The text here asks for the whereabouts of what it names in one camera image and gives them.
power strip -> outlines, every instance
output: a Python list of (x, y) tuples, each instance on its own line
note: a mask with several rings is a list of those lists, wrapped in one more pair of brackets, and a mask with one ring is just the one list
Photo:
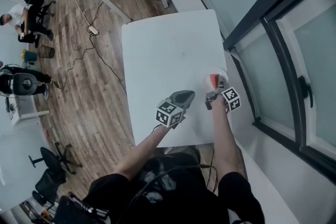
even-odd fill
[(89, 27), (89, 29), (94, 35), (97, 35), (99, 33), (98, 30), (95, 29), (92, 25)]

floor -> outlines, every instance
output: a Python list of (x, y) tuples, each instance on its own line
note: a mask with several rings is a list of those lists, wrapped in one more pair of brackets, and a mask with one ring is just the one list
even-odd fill
[[(45, 21), (54, 32), (54, 40), (45, 37), (41, 45), (53, 47), (52, 59), (40, 59), (43, 72), (48, 73), (60, 86), (64, 84), (66, 71), (83, 51), (91, 48), (87, 23), (74, 0), (55, 0), (51, 12), (55, 16)], [(92, 22), (99, 0), (77, 0), (89, 23)], [(164, 9), (161, 0), (114, 0), (133, 19), (140, 20), (164, 14), (175, 13), (171, 2)], [(112, 66), (124, 84), (121, 18), (102, 4), (94, 27), (99, 35), (92, 40), (105, 62)], [(127, 95), (112, 71), (104, 65), (94, 50), (87, 50), (83, 60), (77, 60), (69, 71), (64, 90), (50, 86), (47, 101), (36, 95), (38, 110), (49, 109), (51, 114), (41, 119), (48, 134), (50, 146), (54, 143), (72, 144), (71, 157), (83, 165), (76, 169), (76, 175), (69, 175), (60, 186), (59, 194), (74, 192), (83, 198), (91, 182), (110, 174), (119, 160), (134, 146), (132, 127), (128, 111)], [(213, 145), (198, 147), (202, 163), (209, 164)], [(208, 170), (203, 171), (206, 181)], [(214, 186), (212, 173), (209, 188)]]

white shirt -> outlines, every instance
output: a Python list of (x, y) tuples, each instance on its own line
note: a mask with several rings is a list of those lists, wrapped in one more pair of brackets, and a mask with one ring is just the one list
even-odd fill
[(23, 10), (25, 9), (24, 4), (16, 4), (14, 7), (10, 9), (8, 12), (9, 15), (11, 15), (12, 20), (10, 20), (8, 23), (15, 27), (16, 25), (21, 26), (21, 24), (24, 21), (23, 18)]

person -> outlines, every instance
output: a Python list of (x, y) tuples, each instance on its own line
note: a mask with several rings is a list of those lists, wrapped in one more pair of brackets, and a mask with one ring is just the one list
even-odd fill
[(34, 35), (33, 32), (36, 31), (45, 34), (50, 41), (53, 40), (54, 35), (50, 29), (36, 23), (36, 17), (43, 2), (38, 0), (34, 3), (34, 5), (28, 6), (25, 6), (24, 4), (16, 4), (8, 14), (4, 14), (0, 17), (0, 25), (9, 23), (17, 31), (19, 42), (35, 43), (35, 47), (37, 47), (39, 35)]
[(170, 130), (160, 125), (120, 161), (111, 175), (95, 180), (83, 202), (109, 210), (111, 223), (265, 223), (249, 182), (239, 173), (225, 99), (219, 94), (211, 106), (218, 196), (206, 188), (201, 169), (195, 167), (200, 164), (196, 148), (176, 148), (151, 158)]
[(31, 70), (31, 69), (25, 69), (21, 67), (12, 67), (12, 66), (4, 66), (4, 63), (0, 61), (0, 92), (6, 96), (11, 94), (10, 87), (6, 85), (5, 81), (9, 78), (9, 76), (14, 75), (16, 73), (27, 73), (32, 74), (35, 76), (37, 81), (42, 84), (40, 86), (37, 86), (36, 91), (32, 94), (40, 94), (42, 93), (45, 97), (45, 99), (48, 99), (49, 91), (48, 91), (48, 85), (51, 83), (51, 77), (48, 74), (43, 74), (42, 72)]

